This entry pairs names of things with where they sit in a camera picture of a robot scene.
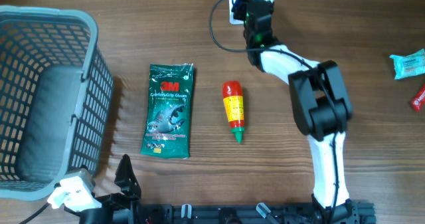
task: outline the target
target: gray plastic basket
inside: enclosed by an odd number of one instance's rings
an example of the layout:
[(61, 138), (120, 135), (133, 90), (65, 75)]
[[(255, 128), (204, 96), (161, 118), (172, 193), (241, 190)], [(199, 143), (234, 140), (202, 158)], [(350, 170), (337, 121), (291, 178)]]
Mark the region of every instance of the gray plastic basket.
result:
[(113, 82), (82, 11), (0, 6), (0, 197), (37, 200), (98, 167)]

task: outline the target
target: yellow label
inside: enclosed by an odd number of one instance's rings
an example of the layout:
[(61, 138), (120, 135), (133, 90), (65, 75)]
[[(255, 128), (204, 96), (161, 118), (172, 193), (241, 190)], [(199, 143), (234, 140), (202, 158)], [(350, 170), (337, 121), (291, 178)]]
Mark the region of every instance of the yellow label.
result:
[(244, 119), (244, 99), (242, 96), (230, 96), (223, 98), (229, 122)]

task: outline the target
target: bottle cap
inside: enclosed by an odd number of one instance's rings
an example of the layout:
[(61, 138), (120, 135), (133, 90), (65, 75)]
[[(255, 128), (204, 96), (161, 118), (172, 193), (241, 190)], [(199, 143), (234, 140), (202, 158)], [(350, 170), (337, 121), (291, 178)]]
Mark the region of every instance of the bottle cap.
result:
[(236, 138), (236, 141), (238, 143), (242, 142), (242, 136), (245, 131), (245, 128), (232, 128), (231, 132), (234, 134), (234, 137)]

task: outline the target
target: wooden table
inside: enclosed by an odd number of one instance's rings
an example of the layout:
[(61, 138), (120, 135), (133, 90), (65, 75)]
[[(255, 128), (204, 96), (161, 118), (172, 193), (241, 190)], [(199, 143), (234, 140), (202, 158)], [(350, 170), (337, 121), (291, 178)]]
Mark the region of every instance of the wooden table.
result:
[[(2, 4), (81, 9), (98, 23), (98, 44), (115, 90), (95, 192), (117, 192), (114, 173), (129, 154), (144, 203), (181, 205), (308, 202), (314, 175), (305, 137), (292, 116), (288, 86), (227, 53), (209, 35), (217, 0), (0, 0)], [(423, 223), (425, 118), (408, 101), (424, 77), (394, 80), (391, 54), (425, 48), (425, 0), (276, 0), (273, 28), (291, 50), (339, 64), (355, 114), (345, 142), (347, 188), (375, 203), (379, 223)], [(243, 47), (242, 27), (228, 22), (227, 4), (214, 16), (227, 47)], [(139, 154), (145, 128), (149, 64), (193, 62), (197, 68), (191, 157)], [(230, 133), (220, 93), (226, 80), (245, 91), (242, 145)], [(45, 200), (0, 201), (0, 223), (18, 223)], [(77, 223), (47, 209), (32, 223)]]

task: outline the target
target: white clamp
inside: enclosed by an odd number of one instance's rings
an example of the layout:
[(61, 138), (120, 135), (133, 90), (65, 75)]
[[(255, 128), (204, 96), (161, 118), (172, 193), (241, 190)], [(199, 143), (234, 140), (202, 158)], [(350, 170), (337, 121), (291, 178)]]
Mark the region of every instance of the white clamp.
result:
[(94, 181), (87, 169), (82, 168), (66, 174), (59, 184), (60, 187), (47, 199), (53, 209), (58, 209), (62, 204), (75, 212), (102, 207), (92, 195)]

